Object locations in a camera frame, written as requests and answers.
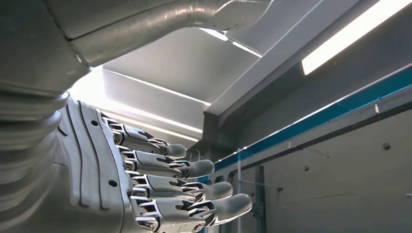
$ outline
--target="blue stripe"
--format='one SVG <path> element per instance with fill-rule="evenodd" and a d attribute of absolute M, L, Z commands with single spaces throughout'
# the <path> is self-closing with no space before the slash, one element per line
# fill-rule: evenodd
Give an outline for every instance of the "blue stripe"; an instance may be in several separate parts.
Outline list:
<path fill-rule="evenodd" d="M 200 183 L 206 183 L 207 184 L 208 179 L 209 179 L 208 176 L 204 176 L 204 177 L 197 178 L 197 181 L 200 182 Z"/>
<path fill-rule="evenodd" d="M 370 86 L 336 104 L 333 104 L 330 107 L 248 147 L 247 149 L 240 151 L 240 159 L 243 160 L 253 156 L 254 154 L 278 145 L 279 143 L 285 142 L 310 129 L 341 117 L 379 99 L 385 98 L 411 85 L 412 67 L 403 70 L 377 84 L 374 84 L 373 86 Z M 221 162 L 215 163 L 215 169 L 219 170 L 228 167 L 237 161 L 238 156 L 234 154 Z"/>

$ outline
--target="gray wall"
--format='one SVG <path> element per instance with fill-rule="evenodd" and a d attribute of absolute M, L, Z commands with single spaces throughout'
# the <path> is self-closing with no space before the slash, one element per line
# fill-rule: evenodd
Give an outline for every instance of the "gray wall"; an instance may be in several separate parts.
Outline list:
<path fill-rule="evenodd" d="M 284 188 L 266 189 L 267 232 L 412 232 L 411 118 L 412 110 L 266 163 L 266 184 Z M 242 178 L 254 180 L 254 170 Z M 242 220 L 242 232 L 255 232 L 253 217 Z"/>
<path fill-rule="evenodd" d="M 286 77 L 278 79 L 302 82 L 302 85 L 291 88 L 284 96 L 262 94 L 262 101 L 252 101 L 251 105 L 259 105 L 267 99 L 272 103 L 262 111 L 252 111 L 254 115 L 248 122 L 236 122 L 237 147 L 250 145 L 411 63 L 411 22 L 412 4 L 308 76 L 301 71 L 300 63 L 292 67 L 296 72 L 288 71 L 283 74 Z M 285 86 L 288 85 L 279 83 L 277 88 Z M 276 86 L 270 91 L 278 92 Z"/>

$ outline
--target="silver metal panel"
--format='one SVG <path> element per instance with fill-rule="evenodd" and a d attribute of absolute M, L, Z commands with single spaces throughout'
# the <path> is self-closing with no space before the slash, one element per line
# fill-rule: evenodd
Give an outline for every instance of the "silver metal panel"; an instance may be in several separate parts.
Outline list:
<path fill-rule="evenodd" d="M 256 24 L 228 31 L 226 36 L 264 54 L 320 1 L 275 0 Z"/>
<path fill-rule="evenodd" d="M 80 37 L 113 22 L 178 0 L 46 0 L 51 13 L 69 39 Z"/>
<path fill-rule="evenodd" d="M 57 96 L 89 72 L 41 1 L 4 0 L 0 9 L 1 89 Z"/>
<path fill-rule="evenodd" d="M 239 79 L 208 108 L 207 112 L 220 115 L 358 1 L 359 0 L 324 0 L 319 2 L 319 4 L 313 7 L 307 14 L 301 16 L 301 21 L 287 31 L 280 40 L 276 41 L 274 46 L 261 59 L 243 73 Z"/>
<path fill-rule="evenodd" d="M 82 59 L 95 67 L 185 27 L 231 30 L 255 23 L 271 0 L 182 0 L 127 17 L 72 41 Z"/>
<path fill-rule="evenodd" d="M 104 67 L 213 102 L 258 58 L 197 28 L 180 29 Z"/>

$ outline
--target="robotic finger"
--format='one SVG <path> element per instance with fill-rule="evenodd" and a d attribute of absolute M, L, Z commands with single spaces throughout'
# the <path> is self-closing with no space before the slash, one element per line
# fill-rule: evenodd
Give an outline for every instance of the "robotic finger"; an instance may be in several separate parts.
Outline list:
<path fill-rule="evenodd" d="M 103 117 L 103 122 L 112 129 L 116 145 L 131 150 L 161 154 L 172 159 L 181 159 L 186 156 L 186 148 L 182 145 L 169 144 L 162 139 L 155 138 L 148 132 L 119 124 L 108 117 Z"/>
<path fill-rule="evenodd" d="M 232 196 L 233 187 L 228 182 L 212 185 L 187 183 L 184 180 L 143 175 L 135 171 L 126 171 L 132 179 L 133 196 L 151 199 L 173 199 L 200 202 L 205 200 L 224 200 Z"/>
<path fill-rule="evenodd" d="M 135 196 L 131 196 L 130 200 L 138 216 L 136 222 L 159 233 L 196 233 L 205 227 L 230 222 L 252 209 L 252 200 L 246 194 L 199 203 L 149 200 Z"/>
<path fill-rule="evenodd" d="M 198 178 L 214 172 L 215 166 L 210 160 L 189 162 L 174 160 L 168 156 L 129 150 L 118 146 L 124 156 L 126 170 L 142 171 L 145 174 L 173 178 Z"/>

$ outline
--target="ceiling light panel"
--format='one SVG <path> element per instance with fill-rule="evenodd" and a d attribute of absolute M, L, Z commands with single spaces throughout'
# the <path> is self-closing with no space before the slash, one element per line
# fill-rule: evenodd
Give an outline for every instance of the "ceiling light panel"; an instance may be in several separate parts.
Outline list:
<path fill-rule="evenodd" d="M 316 70 L 411 2 L 412 0 L 377 2 L 302 60 L 305 75 Z"/>
<path fill-rule="evenodd" d="M 206 28 L 200 28 L 200 30 L 202 30 L 202 31 L 206 32 L 207 34 L 212 35 L 212 36 L 214 36 L 218 39 L 221 39 L 222 41 L 228 41 L 229 40 L 229 38 L 227 38 L 224 34 L 218 32 L 218 31 L 215 31 L 215 30 L 212 30 L 212 29 L 206 29 Z"/>

